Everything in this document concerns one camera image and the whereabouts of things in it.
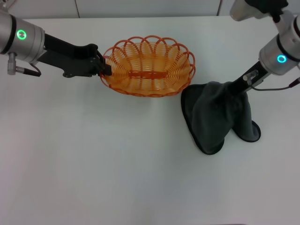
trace basket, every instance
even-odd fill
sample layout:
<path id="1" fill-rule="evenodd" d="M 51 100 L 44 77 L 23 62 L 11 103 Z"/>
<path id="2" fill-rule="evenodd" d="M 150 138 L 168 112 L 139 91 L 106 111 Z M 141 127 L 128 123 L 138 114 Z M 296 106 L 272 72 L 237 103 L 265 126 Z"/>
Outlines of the basket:
<path id="1" fill-rule="evenodd" d="M 101 81 L 119 93 L 139 97 L 176 95 L 190 84 L 196 70 L 188 48 L 154 35 L 119 41 L 104 58 L 112 66 L 112 75 L 101 75 Z"/>

